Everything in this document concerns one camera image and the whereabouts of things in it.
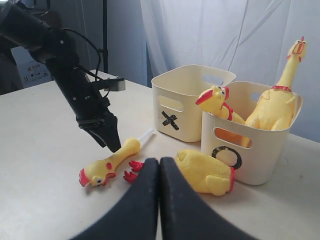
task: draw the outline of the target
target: cross symbol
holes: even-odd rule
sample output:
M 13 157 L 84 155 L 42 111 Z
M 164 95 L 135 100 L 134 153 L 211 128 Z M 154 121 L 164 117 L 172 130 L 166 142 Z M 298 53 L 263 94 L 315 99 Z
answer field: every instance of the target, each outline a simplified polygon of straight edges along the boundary
M 176 115 L 171 115 L 168 116 L 165 111 L 162 111 L 162 115 L 166 118 L 166 120 L 164 120 L 164 122 L 162 123 L 163 126 L 167 126 L 168 124 L 171 124 L 171 126 L 175 129 L 175 130 L 179 130 L 179 127 L 177 126 L 177 124 L 175 123 L 175 120 L 177 120 L 178 118 L 176 117 Z

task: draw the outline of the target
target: black robotic arm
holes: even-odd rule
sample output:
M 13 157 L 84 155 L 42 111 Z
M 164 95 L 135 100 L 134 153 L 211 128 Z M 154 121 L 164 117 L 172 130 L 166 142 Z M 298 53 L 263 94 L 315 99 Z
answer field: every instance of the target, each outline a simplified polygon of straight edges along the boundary
M 113 153 L 121 147 L 118 119 L 108 109 L 110 102 L 100 90 L 118 91 L 123 78 L 102 79 L 82 67 L 73 39 L 67 31 L 45 22 L 17 6 L 18 0 L 0 0 L 0 35 L 27 49 L 45 64 L 75 113 L 78 126 Z M 90 82 L 88 75 L 96 78 Z

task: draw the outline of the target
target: white plastic basket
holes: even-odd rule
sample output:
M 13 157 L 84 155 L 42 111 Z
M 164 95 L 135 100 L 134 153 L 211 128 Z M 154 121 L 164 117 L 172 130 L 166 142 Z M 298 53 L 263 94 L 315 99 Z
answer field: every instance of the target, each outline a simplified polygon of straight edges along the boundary
M 229 98 L 226 103 L 244 120 L 252 113 L 257 102 L 253 95 L 260 96 L 270 86 L 253 82 L 235 81 L 228 85 Z M 272 176 L 280 153 L 285 145 L 290 128 L 300 113 L 303 98 L 296 93 L 297 103 L 291 125 L 284 130 L 262 130 L 235 123 L 210 113 L 203 112 L 201 152 L 234 166 L 235 179 L 249 185 L 261 185 Z M 240 141 L 231 142 L 217 137 L 217 129 L 250 138 L 248 148 Z
M 196 100 L 212 85 L 225 86 L 235 78 L 232 72 L 202 65 L 185 65 L 153 78 L 155 128 L 183 142 L 200 141 L 202 111 Z

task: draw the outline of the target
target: table surface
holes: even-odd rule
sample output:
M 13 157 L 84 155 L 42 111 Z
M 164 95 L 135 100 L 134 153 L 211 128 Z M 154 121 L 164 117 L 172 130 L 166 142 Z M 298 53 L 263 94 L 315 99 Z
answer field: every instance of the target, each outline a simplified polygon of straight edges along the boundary
M 126 81 L 126 90 L 111 92 L 109 99 L 122 143 L 154 127 L 150 88 Z M 106 187 L 83 188 L 79 171 L 111 152 L 78 128 L 55 82 L 0 96 L 0 111 L 1 240 L 69 239 L 102 217 L 129 189 L 123 174 L 130 169 L 130 160 L 200 149 L 199 142 L 184 143 L 155 131 L 139 154 L 119 166 Z M 317 239 L 319 156 L 319 143 L 290 134 L 269 182 L 261 186 L 236 182 L 229 194 L 201 197 L 256 238 Z M 162 239 L 160 223 L 157 239 Z

